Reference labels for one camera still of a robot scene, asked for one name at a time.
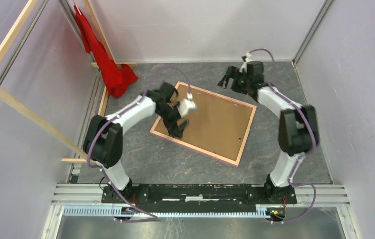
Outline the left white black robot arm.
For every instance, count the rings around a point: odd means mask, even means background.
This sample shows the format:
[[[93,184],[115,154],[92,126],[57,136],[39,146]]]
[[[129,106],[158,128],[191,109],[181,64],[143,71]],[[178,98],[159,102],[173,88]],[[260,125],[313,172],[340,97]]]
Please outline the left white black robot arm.
[[[144,90],[134,101],[106,116],[91,118],[82,150],[87,155],[87,166],[97,168],[114,191],[113,196],[121,203],[132,198],[132,180],[120,161],[123,152],[123,136],[136,124],[154,114],[161,116],[170,137],[181,139],[189,121],[179,120],[197,109],[193,94],[173,101],[178,90],[163,82],[159,88]]]

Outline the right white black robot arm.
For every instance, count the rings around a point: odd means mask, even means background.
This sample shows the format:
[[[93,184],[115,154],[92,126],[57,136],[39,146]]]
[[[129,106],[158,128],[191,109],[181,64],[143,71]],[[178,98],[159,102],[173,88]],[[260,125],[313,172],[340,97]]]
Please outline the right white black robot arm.
[[[297,103],[271,82],[264,80],[264,65],[260,61],[244,62],[241,67],[229,66],[218,83],[232,91],[249,95],[279,118],[278,144],[281,153],[273,171],[264,184],[263,195],[270,203],[277,203],[293,190],[293,177],[305,156],[316,149],[319,142],[316,109]]]

